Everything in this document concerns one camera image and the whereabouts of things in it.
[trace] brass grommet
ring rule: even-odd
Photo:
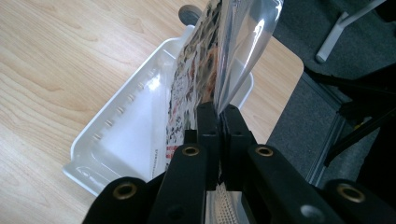
[[[345,199],[348,199],[354,203],[362,203],[366,200],[366,196],[353,186],[348,184],[339,184],[337,186],[337,192],[343,196]]]
[[[256,153],[264,157],[270,157],[274,155],[274,151],[268,147],[256,147]]]
[[[122,183],[113,190],[113,196],[118,200],[129,199],[137,192],[137,186],[134,183]]]
[[[186,156],[196,156],[199,153],[199,149],[196,147],[185,147],[182,149],[182,152]]]

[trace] round hole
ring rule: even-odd
[[[309,219],[309,223],[323,223],[325,218],[323,213],[316,207],[305,204],[300,208],[301,214]]]
[[[186,5],[178,11],[178,18],[184,25],[196,25],[201,17],[202,11],[196,6]]]
[[[360,190],[355,189],[353,186],[348,184],[339,184],[337,186],[337,192],[345,199],[348,199],[354,203],[362,203],[366,199]]]
[[[129,199],[136,194],[137,186],[133,183],[123,183],[118,185],[114,191],[113,196],[118,200]]]
[[[195,156],[195,155],[198,155],[199,149],[196,147],[186,147],[186,148],[183,148],[182,152],[186,156]]]
[[[184,216],[184,209],[180,204],[174,204],[168,208],[166,215],[172,220],[179,220]]]
[[[270,157],[270,156],[274,155],[274,151],[268,147],[257,147],[256,152],[257,152],[257,154],[264,156],[264,157]]]

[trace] gray carpet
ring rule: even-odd
[[[298,55],[306,67],[335,77],[355,79],[396,62],[395,22],[369,12],[341,34],[326,63],[315,60],[321,44],[343,11],[353,13],[368,0],[286,0],[274,37]],[[318,85],[307,74],[297,84],[267,144],[280,150],[303,177],[308,176],[337,117],[338,104],[349,99],[336,88]],[[353,127],[347,122],[341,136]],[[323,169],[317,186],[330,179],[355,180],[377,130]]]

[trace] white plastic tray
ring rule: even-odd
[[[165,149],[172,65],[193,29],[164,41],[95,115],[73,142],[65,175],[95,196],[122,176],[155,177],[151,152]],[[241,108],[252,88],[249,74],[231,104]]]

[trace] wooden table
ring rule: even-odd
[[[207,1],[0,3],[0,223],[80,223],[94,197],[66,177],[74,139],[165,39]],[[303,72],[271,39],[243,116],[265,143]]]

